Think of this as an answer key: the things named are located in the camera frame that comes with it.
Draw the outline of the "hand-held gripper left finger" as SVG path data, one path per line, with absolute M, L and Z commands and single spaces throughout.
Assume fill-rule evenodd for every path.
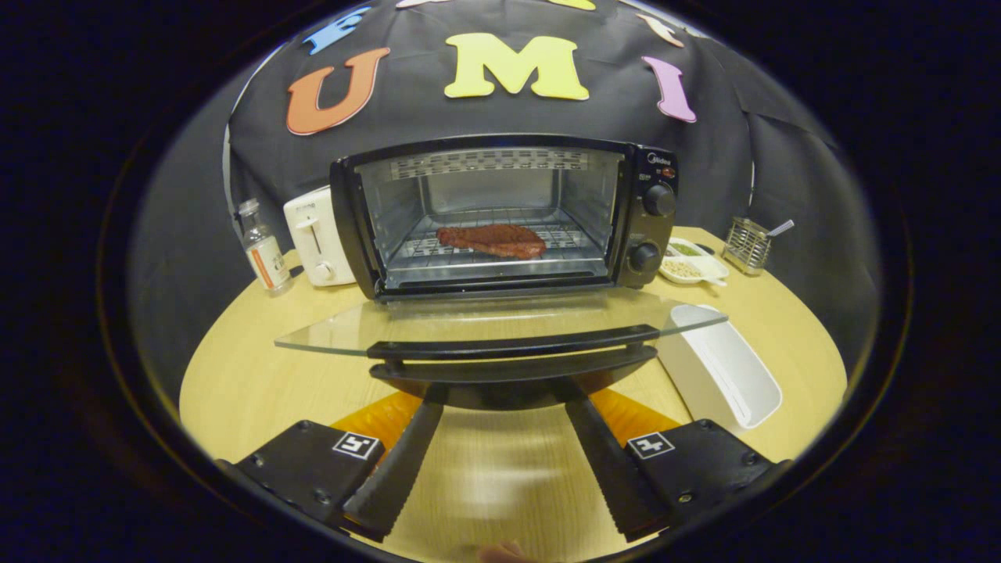
M 340 533 L 382 542 L 414 488 L 446 396 L 433 389 L 390 450 L 362 432 L 302 420 L 239 462 L 216 464 L 280 506 Z

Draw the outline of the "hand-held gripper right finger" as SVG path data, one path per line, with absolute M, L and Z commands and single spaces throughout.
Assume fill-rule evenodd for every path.
M 709 419 L 675 425 L 603 389 L 565 404 L 619 533 L 676 536 L 755 501 L 790 466 Z

